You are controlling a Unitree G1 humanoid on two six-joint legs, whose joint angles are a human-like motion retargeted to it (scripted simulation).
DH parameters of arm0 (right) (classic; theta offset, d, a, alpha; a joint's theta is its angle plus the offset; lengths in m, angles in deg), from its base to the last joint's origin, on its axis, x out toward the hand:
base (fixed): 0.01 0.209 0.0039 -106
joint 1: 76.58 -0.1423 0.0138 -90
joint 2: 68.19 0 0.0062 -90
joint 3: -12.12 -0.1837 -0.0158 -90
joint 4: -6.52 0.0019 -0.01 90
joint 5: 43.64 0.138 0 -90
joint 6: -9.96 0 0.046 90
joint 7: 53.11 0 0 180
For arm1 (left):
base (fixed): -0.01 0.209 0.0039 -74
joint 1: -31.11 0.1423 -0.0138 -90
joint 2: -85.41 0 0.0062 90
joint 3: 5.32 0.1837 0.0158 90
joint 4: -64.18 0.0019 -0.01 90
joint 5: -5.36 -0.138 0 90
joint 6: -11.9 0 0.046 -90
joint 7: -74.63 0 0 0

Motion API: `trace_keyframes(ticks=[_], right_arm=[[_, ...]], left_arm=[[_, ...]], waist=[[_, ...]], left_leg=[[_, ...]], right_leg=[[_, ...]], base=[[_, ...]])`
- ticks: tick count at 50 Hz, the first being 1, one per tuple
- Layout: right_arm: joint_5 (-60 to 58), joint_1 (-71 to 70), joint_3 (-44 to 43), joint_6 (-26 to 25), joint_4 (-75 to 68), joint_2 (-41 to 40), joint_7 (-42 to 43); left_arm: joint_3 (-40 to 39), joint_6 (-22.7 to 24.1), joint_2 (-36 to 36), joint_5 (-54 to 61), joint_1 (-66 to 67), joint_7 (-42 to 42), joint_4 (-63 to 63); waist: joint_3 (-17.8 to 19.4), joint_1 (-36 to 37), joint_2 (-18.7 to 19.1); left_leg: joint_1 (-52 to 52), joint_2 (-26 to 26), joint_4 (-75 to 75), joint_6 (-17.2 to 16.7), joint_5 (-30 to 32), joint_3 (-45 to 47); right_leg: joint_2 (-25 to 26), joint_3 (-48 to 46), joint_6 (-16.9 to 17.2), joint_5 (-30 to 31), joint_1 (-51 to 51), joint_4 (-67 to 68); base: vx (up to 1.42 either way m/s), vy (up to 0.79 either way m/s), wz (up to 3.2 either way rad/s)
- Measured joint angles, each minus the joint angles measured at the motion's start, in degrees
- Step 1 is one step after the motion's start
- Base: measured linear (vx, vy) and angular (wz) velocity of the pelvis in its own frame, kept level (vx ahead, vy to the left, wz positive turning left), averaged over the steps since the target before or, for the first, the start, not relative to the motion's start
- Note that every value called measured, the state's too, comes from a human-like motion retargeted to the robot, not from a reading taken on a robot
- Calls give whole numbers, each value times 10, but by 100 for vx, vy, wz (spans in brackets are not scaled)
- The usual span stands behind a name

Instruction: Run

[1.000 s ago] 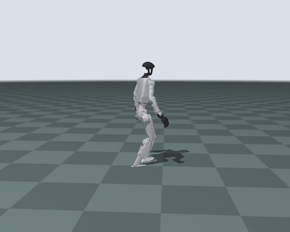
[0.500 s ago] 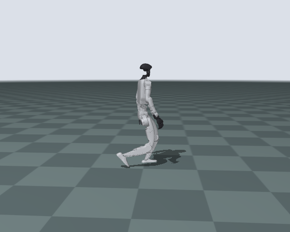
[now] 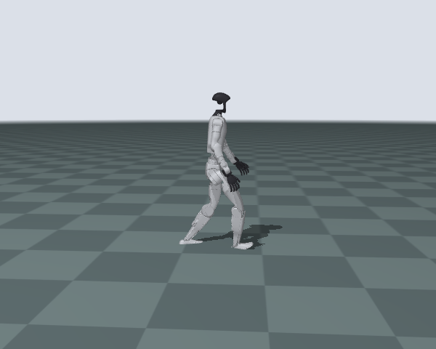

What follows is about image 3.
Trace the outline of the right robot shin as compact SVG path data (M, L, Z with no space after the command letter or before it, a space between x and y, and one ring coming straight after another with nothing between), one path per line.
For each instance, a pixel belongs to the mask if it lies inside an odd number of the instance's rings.
M245 221L246 211L242 215L242 211L237 207L232 209L231 230L233 231L233 247L237 247L236 244L240 242L241 234L243 232L243 226ZM238 245L238 244L237 244Z

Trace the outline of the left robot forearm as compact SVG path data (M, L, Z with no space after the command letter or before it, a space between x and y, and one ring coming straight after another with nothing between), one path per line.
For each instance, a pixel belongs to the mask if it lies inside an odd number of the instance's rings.
M226 143L225 147L223 148L222 152L225 153L225 155L227 156L227 158L230 160L230 162L231 162L232 164L234 164L235 162L237 162L237 161L234 159L234 157L235 157L235 156L234 156L234 153L229 149L229 146L228 146L227 143Z

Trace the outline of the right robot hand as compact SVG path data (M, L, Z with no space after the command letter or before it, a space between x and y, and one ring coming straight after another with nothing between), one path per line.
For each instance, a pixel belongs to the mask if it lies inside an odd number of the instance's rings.
M228 173L228 174L226 174L224 170L222 170L222 173L224 174L225 177L227 177L227 182L230 185L231 192L237 191L240 188L240 185L238 184L238 182L240 182L240 180L237 177L235 177L235 175L232 174L231 170L230 170L230 173Z

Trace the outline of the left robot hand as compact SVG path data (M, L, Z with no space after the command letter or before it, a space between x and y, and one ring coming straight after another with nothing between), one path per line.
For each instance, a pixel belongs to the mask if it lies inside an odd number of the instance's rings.
M247 164L245 164L245 163L243 163L242 161L239 161L239 159L238 158L236 158L236 157L234 157L234 159L237 161L237 162L235 162L234 163L234 165L236 165L236 167L239 169L239 171L241 172L241 176L242 176L242 171L243 171L243 175L245 175L245 172L246 172L246 174L247 174L247 171L248 171L248 173L249 173L249 166L247 165ZM248 167L248 168L247 168ZM246 169L245 169L246 168ZM244 171L244 170L245 171ZM242 170L242 171L241 171Z

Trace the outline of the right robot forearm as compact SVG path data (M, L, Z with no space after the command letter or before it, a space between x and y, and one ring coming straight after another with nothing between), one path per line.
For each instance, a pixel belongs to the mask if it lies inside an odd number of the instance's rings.
M226 175L230 173L230 168L227 165L227 162L225 161L225 158L222 153L222 147L219 143L214 145L214 153L215 153L215 159L217 160L217 163L219 164L219 168L221 170L224 170Z

